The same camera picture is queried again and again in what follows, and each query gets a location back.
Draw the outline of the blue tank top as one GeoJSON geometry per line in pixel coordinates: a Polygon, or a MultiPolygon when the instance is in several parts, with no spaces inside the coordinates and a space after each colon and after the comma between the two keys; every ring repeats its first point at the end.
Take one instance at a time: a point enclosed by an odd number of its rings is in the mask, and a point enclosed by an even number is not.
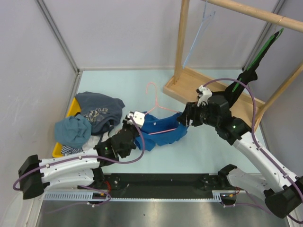
{"type": "Polygon", "coordinates": [[[135,139],[135,145],[139,150],[145,148],[145,150],[151,151],[156,146],[179,141],[187,134],[187,127],[177,121],[181,113],[175,113],[163,119],[144,113],[144,124],[141,128],[142,137],[135,139]]]}

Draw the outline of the pink wire hanger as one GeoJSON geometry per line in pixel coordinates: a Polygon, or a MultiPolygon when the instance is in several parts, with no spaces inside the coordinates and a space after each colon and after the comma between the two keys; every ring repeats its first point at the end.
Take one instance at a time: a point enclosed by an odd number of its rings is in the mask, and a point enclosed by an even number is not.
{"type": "MultiPolygon", "coordinates": [[[[166,108],[166,107],[163,107],[163,106],[160,106],[159,105],[159,101],[158,101],[158,88],[157,88],[157,85],[154,83],[154,82],[149,82],[147,85],[146,85],[146,88],[145,88],[145,93],[147,94],[148,93],[148,89],[149,89],[149,86],[153,85],[154,88],[155,88],[155,105],[152,109],[150,109],[149,111],[147,111],[145,113],[145,115],[151,113],[153,110],[157,109],[157,108],[160,108],[160,109],[164,109],[164,110],[167,110],[167,111],[171,111],[171,112],[175,112],[175,113],[178,113],[178,111],[176,110],[173,110],[173,109],[169,109],[169,108],[166,108]]],[[[169,129],[169,130],[164,130],[164,131],[158,131],[158,132],[153,132],[153,133],[149,133],[149,135],[156,135],[156,134],[161,134],[161,133],[167,133],[167,132],[170,132],[170,131],[174,131],[176,130],[176,128],[173,128],[173,129],[169,129]]]]}

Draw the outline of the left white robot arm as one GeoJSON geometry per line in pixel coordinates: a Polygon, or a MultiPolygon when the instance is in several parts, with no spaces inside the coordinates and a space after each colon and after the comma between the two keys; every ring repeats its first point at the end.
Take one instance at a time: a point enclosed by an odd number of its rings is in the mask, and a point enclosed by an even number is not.
{"type": "Polygon", "coordinates": [[[116,135],[87,151],[46,159],[31,155],[19,168],[13,189],[21,191],[24,200],[55,188],[99,189],[105,183],[101,168],[122,164],[120,159],[136,149],[135,139],[141,136],[140,126],[125,123],[116,135]]]}

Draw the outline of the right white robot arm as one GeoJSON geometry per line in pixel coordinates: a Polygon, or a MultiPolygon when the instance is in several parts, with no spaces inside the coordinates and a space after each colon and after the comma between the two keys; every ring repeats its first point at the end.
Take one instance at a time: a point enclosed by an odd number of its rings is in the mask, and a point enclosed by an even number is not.
{"type": "Polygon", "coordinates": [[[249,175],[233,165],[223,170],[218,184],[224,190],[240,187],[262,199],[277,217],[290,216],[303,202],[303,178],[298,177],[262,146],[250,126],[232,115],[223,96],[205,102],[188,102],[177,121],[185,126],[206,124],[215,128],[220,138],[240,151],[260,171],[261,178],[249,175]]]}

